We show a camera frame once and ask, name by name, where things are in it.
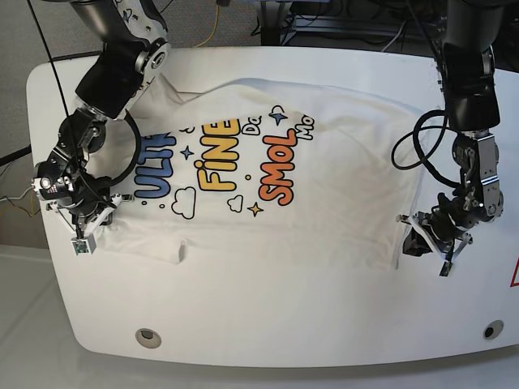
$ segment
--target gray background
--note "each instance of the gray background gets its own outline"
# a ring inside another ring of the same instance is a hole
[[[161,10],[168,0],[155,0]],[[80,22],[67,4],[32,0],[36,15],[53,56],[101,49],[100,41]],[[212,31],[216,14],[214,0],[174,0],[163,16],[169,25],[173,47],[192,47]],[[217,33],[208,45],[259,45],[251,37],[256,25],[255,8],[250,3],[234,2],[222,8]],[[45,51],[24,0],[0,0],[0,156],[29,144],[25,84],[34,67],[47,62]],[[17,160],[0,177],[0,197],[18,196],[30,184],[32,158]],[[30,195],[18,204],[30,208]],[[47,247],[41,215],[30,219],[16,209],[0,211],[0,244]]]

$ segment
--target white table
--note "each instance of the white table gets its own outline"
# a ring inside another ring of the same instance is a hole
[[[305,48],[176,50],[169,81],[184,92],[205,92],[233,79],[336,85],[429,110],[442,106],[432,61],[360,51]],[[67,99],[94,58],[60,62]],[[334,366],[410,361],[472,353],[519,343],[519,288],[510,284],[519,255],[519,76],[496,74],[502,122],[499,173],[504,215],[474,229],[475,244],[448,278],[431,255],[401,257],[397,271],[349,271],[262,263],[129,261],[123,255],[75,257],[70,235],[43,212],[54,268],[76,339],[87,349],[127,357],[209,365]],[[28,80],[34,161],[46,159],[63,120],[49,65]],[[451,143],[435,155],[455,178]],[[418,208],[435,204],[441,185],[426,177]],[[495,340],[483,331],[495,320]],[[148,327],[162,346],[135,340]]]

